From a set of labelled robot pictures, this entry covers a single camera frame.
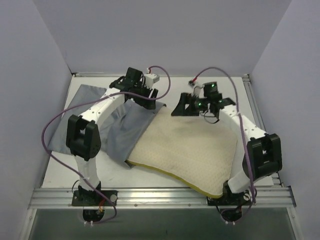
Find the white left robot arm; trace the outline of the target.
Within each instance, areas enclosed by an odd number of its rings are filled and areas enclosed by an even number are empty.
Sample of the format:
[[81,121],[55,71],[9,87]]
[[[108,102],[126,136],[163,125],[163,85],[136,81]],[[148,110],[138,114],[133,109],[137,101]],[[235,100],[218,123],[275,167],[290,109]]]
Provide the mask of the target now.
[[[113,81],[103,97],[120,92],[130,92],[146,98],[156,98],[157,89],[153,85],[160,80],[160,76],[129,67],[126,75]],[[96,156],[101,149],[99,127],[111,113],[128,99],[137,100],[139,105],[147,109],[154,109],[154,100],[145,100],[128,94],[119,94],[95,103],[80,115],[71,115],[67,122],[66,146],[74,156],[79,177],[78,194],[90,206],[101,201],[101,181],[98,178]]]

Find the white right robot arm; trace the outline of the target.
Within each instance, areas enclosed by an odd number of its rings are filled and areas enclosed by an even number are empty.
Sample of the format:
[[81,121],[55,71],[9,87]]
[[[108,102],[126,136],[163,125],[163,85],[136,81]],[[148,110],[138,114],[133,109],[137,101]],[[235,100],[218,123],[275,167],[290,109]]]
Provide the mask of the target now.
[[214,125],[221,125],[236,136],[236,147],[226,189],[222,200],[232,205],[240,193],[253,190],[255,182],[270,176],[283,167],[280,137],[259,128],[240,112],[238,99],[223,97],[216,81],[199,84],[189,82],[191,93],[183,92],[171,112],[173,117],[214,118]]

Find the grey pillowcase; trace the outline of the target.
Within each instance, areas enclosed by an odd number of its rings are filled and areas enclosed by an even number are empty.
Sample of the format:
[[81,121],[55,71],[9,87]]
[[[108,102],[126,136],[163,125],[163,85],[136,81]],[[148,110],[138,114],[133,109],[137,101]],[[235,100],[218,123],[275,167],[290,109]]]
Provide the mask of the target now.
[[[127,100],[114,110],[99,127],[101,151],[105,152],[113,161],[124,163],[133,151],[137,141],[151,124],[154,117],[164,103],[157,101],[155,109],[148,110]],[[53,134],[48,149],[54,152],[70,155],[66,146],[67,125],[71,115],[80,115],[89,109],[89,105],[79,106],[64,113],[58,127]]]

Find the cream pillow yellow edge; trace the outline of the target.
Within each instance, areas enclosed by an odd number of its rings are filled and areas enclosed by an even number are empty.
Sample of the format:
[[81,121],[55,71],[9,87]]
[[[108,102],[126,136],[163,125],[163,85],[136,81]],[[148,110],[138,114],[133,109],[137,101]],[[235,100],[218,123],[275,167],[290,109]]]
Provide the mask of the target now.
[[171,116],[171,110],[162,107],[127,161],[174,177],[207,197],[220,198],[231,175],[237,139],[223,123]]

